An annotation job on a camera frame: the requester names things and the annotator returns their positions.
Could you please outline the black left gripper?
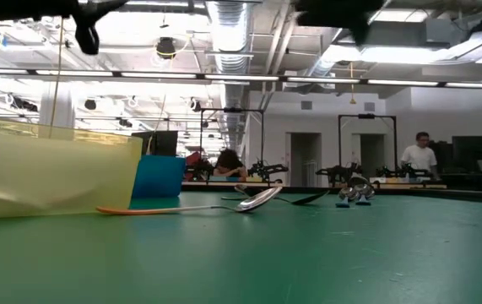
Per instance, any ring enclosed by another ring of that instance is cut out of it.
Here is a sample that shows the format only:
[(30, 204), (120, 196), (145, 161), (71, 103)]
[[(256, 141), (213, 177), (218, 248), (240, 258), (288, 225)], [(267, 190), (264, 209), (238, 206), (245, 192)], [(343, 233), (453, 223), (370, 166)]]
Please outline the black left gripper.
[[(75, 16), (75, 38), (81, 52), (97, 55), (100, 39), (95, 29), (96, 20), (89, 17), (103, 17), (127, 3), (127, 0), (105, 0), (82, 4), (81, 15)], [(76, 0), (0, 0), (0, 21), (16, 19), (35, 19), (42, 17), (69, 17), (76, 13)]]

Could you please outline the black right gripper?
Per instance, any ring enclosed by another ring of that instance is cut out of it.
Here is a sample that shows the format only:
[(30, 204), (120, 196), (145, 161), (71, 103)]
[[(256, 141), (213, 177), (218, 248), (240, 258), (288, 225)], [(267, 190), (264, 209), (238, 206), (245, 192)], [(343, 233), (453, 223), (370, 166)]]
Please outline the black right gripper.
[(356, 45), (363, 45), (370, 32), (369, 14), (385, 0), (295, 0), (298, 25), (349, 28)]

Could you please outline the yellow-green plastic tray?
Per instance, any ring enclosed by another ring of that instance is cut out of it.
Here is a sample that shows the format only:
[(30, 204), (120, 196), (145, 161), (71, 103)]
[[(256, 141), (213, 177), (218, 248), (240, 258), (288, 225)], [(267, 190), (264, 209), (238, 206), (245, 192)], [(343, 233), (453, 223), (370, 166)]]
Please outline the yellow-green plastic tray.
[(0, 120), (0, 218), (126, 208), (140, 138)]

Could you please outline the blue plastic bin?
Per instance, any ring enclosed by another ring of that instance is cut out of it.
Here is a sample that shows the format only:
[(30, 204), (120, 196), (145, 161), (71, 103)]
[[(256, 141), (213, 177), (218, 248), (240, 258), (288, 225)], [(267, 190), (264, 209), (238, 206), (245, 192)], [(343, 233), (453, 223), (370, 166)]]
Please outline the blue plastic bin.
[(132, 198), (174, 198), (181, 192), (186, 159), (145, 155), (138, 163)]

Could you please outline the orange-handled metal spoon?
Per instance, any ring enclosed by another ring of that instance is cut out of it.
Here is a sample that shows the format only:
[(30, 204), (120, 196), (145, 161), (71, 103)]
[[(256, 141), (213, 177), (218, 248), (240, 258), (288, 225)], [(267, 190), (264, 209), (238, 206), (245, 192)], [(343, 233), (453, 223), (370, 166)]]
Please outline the orange-handled metal spoon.
[(195, 207), (177, 207), (167, 209), (112, 209), (106, 207), (96, 207), (95, 209), (102, 214), (112, 215), (152, 215), (152, 214), (172, 214), (187, 211), (199, 211), (207, 209), (226, 209), (236, 213), (246, 213), (263, 206), (268, 201), (274, 199), (282, 190), (282, 187), (272, 187), (264, 190), (255, 196), (247, 198), (237, 204), (235, 207), (224, 205), (204, 205)]

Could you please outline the ceiling light strip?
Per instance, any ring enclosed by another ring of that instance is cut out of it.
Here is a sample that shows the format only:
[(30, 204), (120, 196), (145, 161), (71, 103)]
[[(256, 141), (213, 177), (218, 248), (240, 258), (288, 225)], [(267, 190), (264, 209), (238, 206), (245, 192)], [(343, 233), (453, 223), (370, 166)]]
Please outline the ceiling light strip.
[(370, 85), (388, 85), (388, 86), (410, 86), (410, 87), (437, 87), (439, 82), (434, 81), (418, 81), (418, 80), (393, 80), (393, 79), (368, 79), (367, 84)]
[(359, 84), (363, 79), (284, 77), (284, 82), (298, 84)]

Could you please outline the black ceiling dome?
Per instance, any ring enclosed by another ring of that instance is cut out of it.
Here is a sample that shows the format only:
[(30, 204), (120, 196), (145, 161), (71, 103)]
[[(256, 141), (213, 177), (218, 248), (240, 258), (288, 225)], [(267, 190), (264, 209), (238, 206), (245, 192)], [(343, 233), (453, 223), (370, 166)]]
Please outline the black ceiling dome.
[(176, 56), (174, 42), (172, 37), (160, 37), (155, 47), (156, 54), (162, 59), (174, 58)]

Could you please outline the person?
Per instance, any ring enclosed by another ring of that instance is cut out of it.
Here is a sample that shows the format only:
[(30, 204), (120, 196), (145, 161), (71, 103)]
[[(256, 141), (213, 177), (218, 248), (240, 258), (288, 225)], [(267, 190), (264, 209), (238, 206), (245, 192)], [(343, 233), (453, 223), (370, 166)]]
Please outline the person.
[(235, 177), (240, 181), (247, 178), (246, 167), (241, 163), (237, 152), (233, 149), (224, 149), (220, 152), (213, 170), (214, 176)]
[(410, 164), (416, 169), (429, 171), (433, 179), (438, 179), (435, 152), (429, 147), (430, 135), (419, 132), (415, 136), (416, 144), (408, 146), (401, 157), (401, 164)]

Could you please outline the black monitor cluster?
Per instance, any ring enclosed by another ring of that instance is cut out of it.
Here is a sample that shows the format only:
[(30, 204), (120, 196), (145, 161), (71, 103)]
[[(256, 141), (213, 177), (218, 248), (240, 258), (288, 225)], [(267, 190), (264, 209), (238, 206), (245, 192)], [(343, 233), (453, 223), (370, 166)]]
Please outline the black monitor cluster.
[(453, 136), (452, 142), (430, 141), (444, 182), (482, 182), (482, 136)]

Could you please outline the green table mat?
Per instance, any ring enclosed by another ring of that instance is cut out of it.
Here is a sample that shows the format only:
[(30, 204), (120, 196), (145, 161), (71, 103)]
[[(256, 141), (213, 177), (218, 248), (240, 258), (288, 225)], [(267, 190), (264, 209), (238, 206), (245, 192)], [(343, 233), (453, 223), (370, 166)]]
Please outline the green table mat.
[(482, 203), (178, 204), (187, 211), (0, 219), (0, 304), (482, 304)]

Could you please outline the black gantry frame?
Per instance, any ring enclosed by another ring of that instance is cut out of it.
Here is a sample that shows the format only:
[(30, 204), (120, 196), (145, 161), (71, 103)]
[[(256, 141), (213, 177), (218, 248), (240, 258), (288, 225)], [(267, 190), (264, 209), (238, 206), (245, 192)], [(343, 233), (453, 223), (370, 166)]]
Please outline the black gantry frame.
[[(264, 111), (263, 110), (253, 110), (253, 109), (242, 109), (240, 107), (224, 107), (224, 108), (202, 108), (200, 110), (200, 135), (199, 135), (199, 153), (202, 154), (203, 152), (203, 129), (207, 126), (208, 120), (214, 116), (217, 112), (221, 112), (225, 115), (246, 115), (247, 117), (253, 117), (254, 120), (258, 120), (260, 124), (260, 139), (261, 139), (261, 146), (260, 146), (260, 158), (259, 160), (263, 160), (263, 151), (264, 151), (264, 139), (265, 139), (265, 125), (264, 125)], [(214, 167), (209, 171), (209, 177), (213, 178), (224, 178), (226, 181), (232, 180), (234, 182), (248, 182), (248, 177), (250, 176), (250, 171), (247, 170), (247, 178), (245, 181), (240, 181), (238, 178), (235, 177), (223, 177), (223, 176), (214, 176), (213, 170)]]
[(338, 163), (356, 164), (368, 179), (398, 166), (397, 118), (371, 113), (338, 116)]

